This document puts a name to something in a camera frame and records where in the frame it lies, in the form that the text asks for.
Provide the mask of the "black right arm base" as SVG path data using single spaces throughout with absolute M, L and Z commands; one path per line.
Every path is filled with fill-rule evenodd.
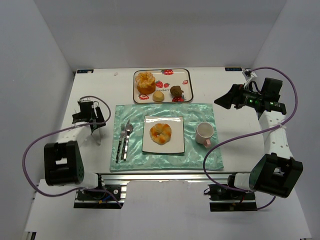
M 251 212 L 257 211 L 254 193 L 244 193 L 209 184 L 203 191 L 209 197 L 211 212 Z

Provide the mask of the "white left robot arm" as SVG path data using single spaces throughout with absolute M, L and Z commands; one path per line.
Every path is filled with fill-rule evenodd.
M 105 126 L 101 109 L 89 98 L 78 101 L 80 112 L 72 115 L 73 128 L 57 142 L 44 146 L 45 181 L 49 186 L 95 189 L 99 175 L 86 172 L 80 147 L 98 128 Z

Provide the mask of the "metal bread tongs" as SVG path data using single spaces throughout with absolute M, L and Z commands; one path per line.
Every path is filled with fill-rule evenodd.
M 102 132 L 102 128 L 99 127 L 97 129 L 95 129 L 92 133 L 91 133 L 91 137 L 93 142 L 97 145 L 100 146 L 102 143 L 102 139 L 103 139 L 103 132 Z

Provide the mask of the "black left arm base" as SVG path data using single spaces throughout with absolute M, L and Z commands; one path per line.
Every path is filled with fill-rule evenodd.
M 79 190 L 76 192 L 74 209 L 121 209 L 127 193 L 128 181 L 100 175 L 99 191 Z

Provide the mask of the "golden croissant bread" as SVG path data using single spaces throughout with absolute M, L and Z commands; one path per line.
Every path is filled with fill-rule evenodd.
M 157 123 L 149 130 L 149 134 L 155 143 L 164 145 L 170 141 L 172 129 L 166 123 Z

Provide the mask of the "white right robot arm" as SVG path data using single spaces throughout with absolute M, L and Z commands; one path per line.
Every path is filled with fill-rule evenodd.
M 215 104 L 230 109 L 244 106 L 253 108 L 263 130 L 264 155 L 250 173 L 235 173 L 228 179 L 231 187 L 245 191 L 258 191 L 287 198 L 303 171 L 289 148 L 284 121 L 286 107 L 279 101 L 281 80 L 266 78 L 260 92 L 243 84 L 233 84 L 231 89 L 216 99 Z

